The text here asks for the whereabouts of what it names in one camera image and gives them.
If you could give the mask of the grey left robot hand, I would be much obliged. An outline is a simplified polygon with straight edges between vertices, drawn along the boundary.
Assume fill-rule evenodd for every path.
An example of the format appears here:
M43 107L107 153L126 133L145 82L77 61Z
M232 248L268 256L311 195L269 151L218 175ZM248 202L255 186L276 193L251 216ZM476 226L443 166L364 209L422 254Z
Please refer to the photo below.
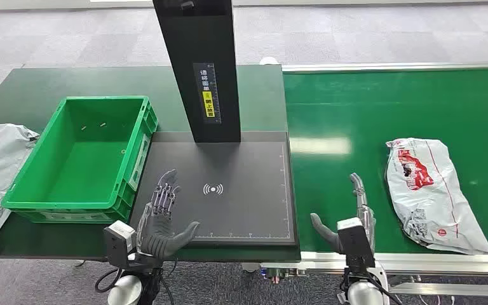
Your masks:
M158 179L137 226L138 253L166 260L196 236L200 226L198 221L190 222L178 234L173 231L172 207L176 202L179 188L175 168L165 172Z

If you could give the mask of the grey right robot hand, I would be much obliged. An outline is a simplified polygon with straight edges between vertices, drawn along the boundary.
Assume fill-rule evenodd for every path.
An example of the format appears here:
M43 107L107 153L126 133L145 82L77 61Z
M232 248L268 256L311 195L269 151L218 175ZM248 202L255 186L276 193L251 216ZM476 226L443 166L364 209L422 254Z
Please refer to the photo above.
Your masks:
M353 184L352 192L356 197L356 217L349 220L351 222L355 222L357 219L360 221L365 231L367 244L369 245L370 251L373 252L375 247L374 228L376 219L374 218L373 210L369 207L361 177L357 173L351 173L349 179ZM347 247L341 239L341 229L338 228L336 232L333 232L323 224L317 213L310 213L310 219L315 231L330 245L333 252L347 254Z

